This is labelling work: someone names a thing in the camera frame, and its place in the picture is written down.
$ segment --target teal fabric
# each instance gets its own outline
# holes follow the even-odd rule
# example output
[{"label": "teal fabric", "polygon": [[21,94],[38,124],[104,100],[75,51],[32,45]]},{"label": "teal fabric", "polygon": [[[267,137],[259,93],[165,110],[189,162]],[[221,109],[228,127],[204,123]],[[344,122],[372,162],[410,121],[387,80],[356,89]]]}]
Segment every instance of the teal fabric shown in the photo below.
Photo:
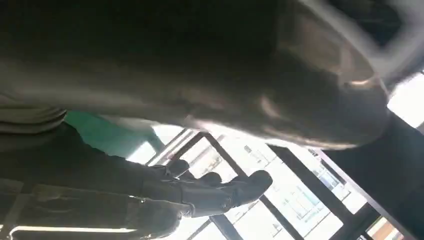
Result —
[{"label": "teal fabric", "polygon": [[146,141],[156,151],[163,148],[163,143],[152,128],[134,131],[79,111],[69,111],[65,121],[76,128],[85,143],[111,156],[127,158]]}]

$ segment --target fluorescent light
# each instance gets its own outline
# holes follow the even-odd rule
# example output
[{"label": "fluorescent light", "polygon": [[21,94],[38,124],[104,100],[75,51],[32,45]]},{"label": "fluorescent light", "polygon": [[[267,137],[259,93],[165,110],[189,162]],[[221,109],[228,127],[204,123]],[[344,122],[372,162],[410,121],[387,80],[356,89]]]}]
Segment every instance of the fluorescent light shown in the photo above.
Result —
[{"label": "fluorescent light", "polygon": [[54,227],[54,226],[17,226],[16,231],[41,231],[41,232],[83,232],[83,233],[130,233],[135,229],[126,228],[84,228],[84,227]]}]

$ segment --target grey fabric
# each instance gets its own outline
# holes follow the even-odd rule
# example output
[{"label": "grey fabric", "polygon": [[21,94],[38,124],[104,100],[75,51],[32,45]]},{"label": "grey fabric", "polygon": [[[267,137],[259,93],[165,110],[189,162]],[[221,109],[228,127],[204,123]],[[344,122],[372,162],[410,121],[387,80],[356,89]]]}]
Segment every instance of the grey fabric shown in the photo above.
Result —
[{"label": "grey fabric", "polygon": [[0,95],[0,153],[40,146],[62,132],[66,111]]},{"label": "grey fabric", "polygon": [[59,126],[66,111],[50,106],[31,106],[0,95],[0,133],[39,134]]}]

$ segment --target window pane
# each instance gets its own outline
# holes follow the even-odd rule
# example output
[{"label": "window pane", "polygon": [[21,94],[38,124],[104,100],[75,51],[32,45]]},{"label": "window pane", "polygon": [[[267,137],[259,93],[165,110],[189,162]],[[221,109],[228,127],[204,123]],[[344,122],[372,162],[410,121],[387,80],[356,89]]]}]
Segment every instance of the window pane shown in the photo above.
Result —
[{"label": "window pane", "polygon": [[400,84],[392,94],[387,107],[413,128],[424,121],[424,111],[420,106],[424,100],[424,75],[417,73]]},{"label": "window pane", "polygon": [[179,227],[171,235],[161,238],[161,240],[184,240],[190,237],[197,229],[202,226],[209,218],[197,217],[197,218],[183,218],[179,224]]},{"label": "window pane", "polygon": [[367,231],[374,240],[403,240],[404,236],[386,218],[381,217]]},{"label": "window pane", "polygon": [[171,142],[175,136],[177,136],[183,128],[175,125],[156,125],[153,126],[154,133],[162,141],[163,144]]},{"label": "window pane", "polygon": [[292,236],[281,226],[265,205],[256,201],[236,221],[235,229],[244,240],[290,240]]},{"label": "window pane", "polygon": [[236,172],[217,153],[206,138],[196,143],[182,156],[182,159],[188,162],[189,170],[196,178],[200,178],[209,172],[216,172],[221,176],[222,182],[225,183],[237,176]]},{"label": "window pane", "polygon": [[325,240],[342,226],[340,220],[264,143],[225,137],[221,145],[248,175],[263,169],[272,176],[273,184],[265,195],[303,237],[311,235],[311,239]]},{"label": "window pane", "polygon": [[293,145],[290,151],[311,171],[315,176],[347,207],[355,214],[367,203],[365,197],[353,189],[353,187],[341,178],[323,158],[328,158],[321,150],[312,150],[306,147]]},{"label": "window pane", "polygon": [[227,240],[217,226],[213,223],[209,224],[192,240]]},{"label": "window pane", "polygon": [[150,143],[143,143],[131,156],[126,160],[134,163],[145,164],[156,154]]}]

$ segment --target person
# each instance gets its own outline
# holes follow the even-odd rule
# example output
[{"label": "person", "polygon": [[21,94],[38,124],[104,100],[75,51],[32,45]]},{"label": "person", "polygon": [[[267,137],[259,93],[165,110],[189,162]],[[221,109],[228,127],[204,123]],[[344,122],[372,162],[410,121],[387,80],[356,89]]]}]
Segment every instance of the person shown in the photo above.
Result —
[{"label": "person", "polygon": [[[110,156],[91,147],[74,127],[65,122],[66,113],[65,109],[32,106],[0,96],[0,178],[18,180],[24,186],[54,185],[136,197],[135,200],[126,198],[115,203],[120,206],[119,213],[91,197],[91,201],[76,204],[80,209],[76,216],[72,211],[70,215],[60,215],[78,219],[76,221],[80,224],[133,228],[136,231],[129,234],[135,238],[162,238],[178,227],[183,213],[187,214],[187,208],[179,207],[191,204],[187,206],[191,206],[189,211],[192,211],[192,217],[224,213],[230,208],[257,200],[272,183],[271,177],[264,174],[265,171],[252,174],[249,183],[238,179],[218,183],[215,181],[216,176],[213,176],[213,184],[206,181],[210,176],[178,180],[175,176],[184,172],[180,167],[174,167],[179,173],[173,174],[170,172],[171,167],[149,167],[129,162],[123,157]],[[47,209],[47,216],[51,218],[49,214],[57,211],[49,208],[60,206],[57,202],[66,199],[63,194],[58,191],[52,195],[55,197],[39,200],[35,203],[36,210]],[[164,201],[143,200],[140,205],[140,198],[144,195],[147,199],[151,196],[155,200],[163,199],[167,204]],[[214,200],[208,201],[211,196],[214,196]],[[231,199],[230,204],[222,208],[220,200],[226,201],[228,198]],[[48,207],[40,207],[46,201]],[[40,224],[42,221],[34,219],[40,214],[43,213],[35,211],[27,216]],[[110,219],[110,216],[121,218],[117,221]],[[22,217],[19,220],[29,224],[29,219]],[[56,222],[59,223],[69,224],[66,220]]]}]

